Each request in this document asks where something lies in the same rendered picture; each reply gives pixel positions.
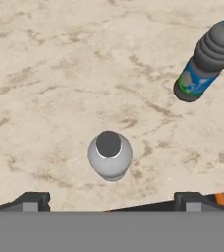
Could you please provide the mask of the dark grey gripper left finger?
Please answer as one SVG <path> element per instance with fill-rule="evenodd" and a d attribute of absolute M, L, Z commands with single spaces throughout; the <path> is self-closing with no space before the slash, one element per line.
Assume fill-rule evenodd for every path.
<path fill-rule="evenodd" d="M 48 212 L 50 211 L 48 192 L 25 192 L 13 202 L 0 205 L 4 212 Z"/>

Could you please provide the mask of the grey bottle with blue label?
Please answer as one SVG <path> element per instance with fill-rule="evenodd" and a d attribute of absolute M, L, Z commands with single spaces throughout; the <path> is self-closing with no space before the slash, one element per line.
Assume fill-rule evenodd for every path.
<path fill-rule="evenodd" d="M 174 95 L 185 102 L 198 100 L 223 70 L 224 20 L 197 42 L 193 56 L 174 84 Z"/>

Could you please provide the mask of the grey bottle with dark cap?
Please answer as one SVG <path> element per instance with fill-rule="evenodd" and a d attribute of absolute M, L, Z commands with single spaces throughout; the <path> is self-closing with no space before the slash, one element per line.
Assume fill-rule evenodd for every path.
<path fill-rule="evenodd" d="M 128 170 L 133 160 L 129 140 L 114 131 L 104 131 L 90 143 L 87 151 L 91 167 L 105 180 L 117 181 Z"/>

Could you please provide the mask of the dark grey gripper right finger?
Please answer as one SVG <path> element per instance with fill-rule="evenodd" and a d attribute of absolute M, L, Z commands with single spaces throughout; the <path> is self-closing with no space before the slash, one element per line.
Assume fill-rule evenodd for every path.
<path fill-rule="evenodd" d="M 224 206 L 208 200 L 198 192 L 176 192 L 174 210 L 180 212 L 224 211 Z"/>

